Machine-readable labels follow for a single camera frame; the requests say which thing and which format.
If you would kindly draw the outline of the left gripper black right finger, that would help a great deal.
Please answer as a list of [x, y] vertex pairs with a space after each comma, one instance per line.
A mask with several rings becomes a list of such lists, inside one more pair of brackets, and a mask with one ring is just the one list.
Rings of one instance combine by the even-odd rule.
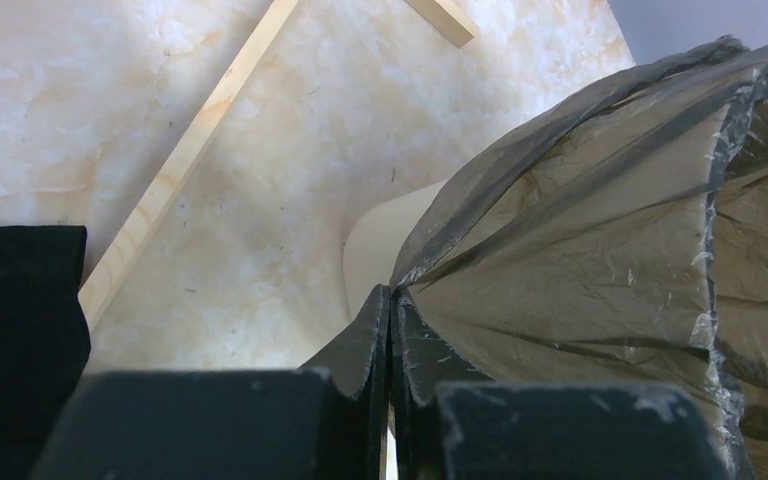
[[489, 381], [491, 377], [462, 358], [428, 325], [405, 291], [392, 297], [390, 339], [398, 476], [444, 479], [436, 387], [442, 382]]

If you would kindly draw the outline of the beige plastic trash bin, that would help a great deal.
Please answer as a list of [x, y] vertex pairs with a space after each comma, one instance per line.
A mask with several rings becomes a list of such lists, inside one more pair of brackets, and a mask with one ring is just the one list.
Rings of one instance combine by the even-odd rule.
[[389, 282], [404, 241], [443, 186], [440, 181], [384, 202], [365, 213], [352, 228], [342, 259], [350, 319], [355, 318], [373, 287]]

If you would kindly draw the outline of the dark translucent trash bag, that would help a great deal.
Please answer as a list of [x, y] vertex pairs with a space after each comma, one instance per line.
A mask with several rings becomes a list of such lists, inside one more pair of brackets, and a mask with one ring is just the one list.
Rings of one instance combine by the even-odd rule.
[[663, 381], [768, 479], [768, 45], [598, 80], [443, 184], [390, 279], [499, 380]]

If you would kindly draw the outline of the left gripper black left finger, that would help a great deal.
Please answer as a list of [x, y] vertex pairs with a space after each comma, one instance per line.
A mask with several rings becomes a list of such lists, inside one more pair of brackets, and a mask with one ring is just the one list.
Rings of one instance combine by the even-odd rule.
[[328, 380], [317, 429], [317, 479], [386, 477], [389, 320], [390, 290], [377, 285], [354, 320], [302, 365]]

